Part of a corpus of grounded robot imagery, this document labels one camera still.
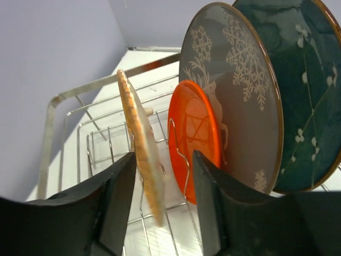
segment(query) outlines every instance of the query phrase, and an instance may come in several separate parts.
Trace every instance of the small orange plate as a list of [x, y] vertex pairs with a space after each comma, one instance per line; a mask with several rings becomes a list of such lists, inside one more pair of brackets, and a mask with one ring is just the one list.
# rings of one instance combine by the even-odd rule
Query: small orange plate
[[185, 196], [196, 204], [193, 182], [194, 150], [202, 152], [217, 167], [221, 165], [220, 132], [212, 107], [199, 85], [184, 80], [175, 88], [168, 112], [168, 147], [176, 182], [184, 193], [189, 163], [189, 179]]

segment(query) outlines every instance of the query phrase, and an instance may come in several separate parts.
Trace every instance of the dishware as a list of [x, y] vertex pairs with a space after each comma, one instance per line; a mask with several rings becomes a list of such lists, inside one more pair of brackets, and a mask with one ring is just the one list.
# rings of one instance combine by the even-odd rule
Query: dishware
[[238, 0], [270, 56], [285, 136], [275, 190], [316, 188], [341, 160], [340, 26], [320, 0]]
[[123, 110], [133, 134], [137, 166], [142, 174], [144, 193], [158, 226], [164, 224], [164, 178], [159, 151], [150, 126], [147, 111], [124, 71], [117, 71]]
[[168, 112], [168, 134], [175, 179], [187, 200], [196, 204], [193, 151], [202, 152], [220, 167], [221, 140], [211, 105], [203, 90], [193, 81], [184, 80], [174, 90]]
[[269, 194], [279, 172], [283, 115], [269, 57], [248, 20], [211, 3], [193, 18], [182, 44], [179, 81], [207, 94], [222, 136], [221, 169]]

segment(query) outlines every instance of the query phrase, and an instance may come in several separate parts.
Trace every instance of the dish rack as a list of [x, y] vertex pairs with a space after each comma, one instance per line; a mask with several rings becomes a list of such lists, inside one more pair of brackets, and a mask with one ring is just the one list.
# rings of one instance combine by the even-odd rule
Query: dish rack
[[[197, 209], [187, 202], [176, 184], [167, 144], [167, 125], [176, 126], [173, 121], [167, 124], [167, 114], [171, 96], [178, 84], [179, 59], [179, 53], [168, 53], [165, 58], [125, 71], [143, 106], [155, 110], [154, 114], [149, 116], [149, 121], [159, 147], [163, 171], [169, 179], [165, 183], [166, 225], [158, 228], [149, 211], [141, 185], [142, 179], [137, 172], [123, 255], [202, 255]], [[153, 75], [158, 78], [158, 71], [170, 66], [172, 71], [168, 71], [169, 76], [163, 75], [151, 83], [143, 83], [144, 74], [154, 72]], [[111, 75], [61, 93], [50, 102], [37, 187], [39, 199], [80, 183], [130, 151], [131, 138], [124, 122], [116, 81], [116, 76]], [[104, 95], [105, 92], [112, 94], [113, 91], [117, 93], [106, 98], [98, 95], [92, 103], [83, 104], [79, 95], [98, 89], [102, 89], [99, 95]], [[61, 150], [50, 164], [55, 110], [59, 103], [69, 98], [75, 98], [81, 106], [68, 112], [64, 118]], [[67, 139], [68, 119], [80, 111], [85, 115], [74, 135]], [[321, 189], [329, 191], [326, 185], [321, 185], [318, 190]]]

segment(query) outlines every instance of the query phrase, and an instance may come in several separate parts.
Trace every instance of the wall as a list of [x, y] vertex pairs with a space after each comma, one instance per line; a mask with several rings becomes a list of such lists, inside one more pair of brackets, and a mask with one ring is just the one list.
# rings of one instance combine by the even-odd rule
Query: wall
[[[110, 75], [126, 47], [107, 0], [3, 0], [0, 35], [0, 195], [23, 201], [37, 183], [49, 100]], [[77, 107], [58, 106], [56, 137]]]
[[[128, 47], [181, 47], [194, 15], [212, 0], [109, 0]], [[234, 0], [223, 1], [233, 4]], [[337, 20], [341, 3], [323, 0]]]

